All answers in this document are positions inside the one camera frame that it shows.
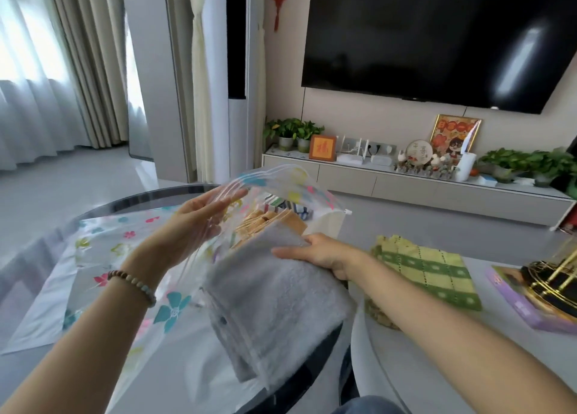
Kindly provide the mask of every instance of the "blue jeans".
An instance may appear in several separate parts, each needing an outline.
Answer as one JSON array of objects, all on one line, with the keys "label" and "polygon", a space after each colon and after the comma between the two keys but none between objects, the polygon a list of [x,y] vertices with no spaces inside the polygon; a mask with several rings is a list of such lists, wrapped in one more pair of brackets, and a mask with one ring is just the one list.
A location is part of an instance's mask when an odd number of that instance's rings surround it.
[{"label": "blue jeans", "polygon": [[348,401],[332,414],[403,414],[403,411],[383,397],[364,396]]}]

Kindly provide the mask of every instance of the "television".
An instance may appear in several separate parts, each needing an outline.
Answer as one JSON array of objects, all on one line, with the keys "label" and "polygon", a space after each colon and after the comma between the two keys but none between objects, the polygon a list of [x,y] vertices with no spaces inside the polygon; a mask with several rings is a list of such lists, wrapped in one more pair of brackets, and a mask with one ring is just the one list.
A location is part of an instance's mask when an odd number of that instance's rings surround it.
[{"label": "television", "polygon": [[541,113],[577,0],[310,0],[302,85]]}]

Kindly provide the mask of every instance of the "yellow and green checkered towel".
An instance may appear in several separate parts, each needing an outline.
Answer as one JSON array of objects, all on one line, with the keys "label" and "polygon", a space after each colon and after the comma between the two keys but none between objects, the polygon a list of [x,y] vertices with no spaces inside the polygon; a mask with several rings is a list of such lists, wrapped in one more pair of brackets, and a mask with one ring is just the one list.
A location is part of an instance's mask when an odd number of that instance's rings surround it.
[{"label": "yellow and green checkered towel", "polygon": [[397,235],[390,239],[377,236],[371,253],[439,299],[460,308],[482,309],[471,275],[458,254],[420,247]]}]

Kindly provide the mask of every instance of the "white tv cabinet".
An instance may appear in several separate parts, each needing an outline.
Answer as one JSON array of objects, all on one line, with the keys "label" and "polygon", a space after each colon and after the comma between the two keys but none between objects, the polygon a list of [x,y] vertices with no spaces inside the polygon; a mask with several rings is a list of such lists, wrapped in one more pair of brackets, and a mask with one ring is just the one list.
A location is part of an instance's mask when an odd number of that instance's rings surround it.
[{"label": "white tv cabinet", "polygon": [[272,146],[263,154],[263,167],[296,163],[323,188],[381,198],[395,202],[436,207],[458,212],[486,215],[557,228],[576,203],[553,188],[537,188],[499,183],[490,188],[465,183],[396,173],[391,167],[343,165],[308,159],[297,150],[282,151]]}]

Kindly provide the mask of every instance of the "floor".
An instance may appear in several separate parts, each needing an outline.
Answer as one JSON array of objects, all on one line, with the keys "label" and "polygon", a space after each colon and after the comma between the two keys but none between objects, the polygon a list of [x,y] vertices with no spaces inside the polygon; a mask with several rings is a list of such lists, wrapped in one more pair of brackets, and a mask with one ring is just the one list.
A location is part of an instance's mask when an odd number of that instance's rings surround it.
[{"label": "floor", "polygon": [[181,183],[159,181],[154,163],[127,147],[79,148],[0,172],[0,269],[52,228],[111,201]]},{"label": "floor", "polygon": [[[78,149],[0,172],[0,267],[55,226],[105,203],[136,193],[179,185],[159,181],[154,163],[133,159],[126,147]],[[545,227],[467,215],[404,203],[337,194],[353,214],[340,238],[369,250],[377,235],[464,256],[522,265],[551,255],[566,239]]]}]

